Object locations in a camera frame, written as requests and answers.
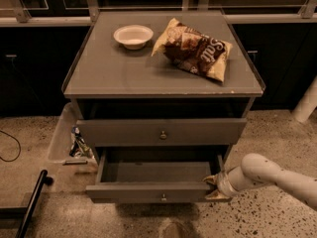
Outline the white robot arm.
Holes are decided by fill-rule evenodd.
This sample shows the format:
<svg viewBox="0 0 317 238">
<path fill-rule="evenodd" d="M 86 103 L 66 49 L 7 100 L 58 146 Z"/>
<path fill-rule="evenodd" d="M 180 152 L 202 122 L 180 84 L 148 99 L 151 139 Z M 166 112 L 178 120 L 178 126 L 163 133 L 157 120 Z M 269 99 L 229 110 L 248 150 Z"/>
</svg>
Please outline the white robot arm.
<svg viewBox="0 0 317 238">
<path fill-rule="evenodd" d="M 286 170 L 260 154 L 245 155 L 240 164 L 203 179 L 215 189 L 207 200 L 232 198 L 247 189 L 275 185 L 310 208 L 317 210 L 317 178 Z"/>
</svg>

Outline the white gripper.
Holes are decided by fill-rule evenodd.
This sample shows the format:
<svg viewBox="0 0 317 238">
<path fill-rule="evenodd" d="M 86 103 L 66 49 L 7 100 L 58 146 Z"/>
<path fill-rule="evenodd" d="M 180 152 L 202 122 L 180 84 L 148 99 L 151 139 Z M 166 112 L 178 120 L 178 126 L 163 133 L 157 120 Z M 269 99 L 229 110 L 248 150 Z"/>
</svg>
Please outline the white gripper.
<svg viewBox="0 0 317 238">
<path fill-rule="evenodd" d="M 203 181 L 208 184 L 217 185 L 217 189 L 214 189 L 205 196 L 206 200 L 230 200 L 230 197 L 234 197 L 239 193 L 229 182 L 226 172 L 207 176 Z"/>
</svg>

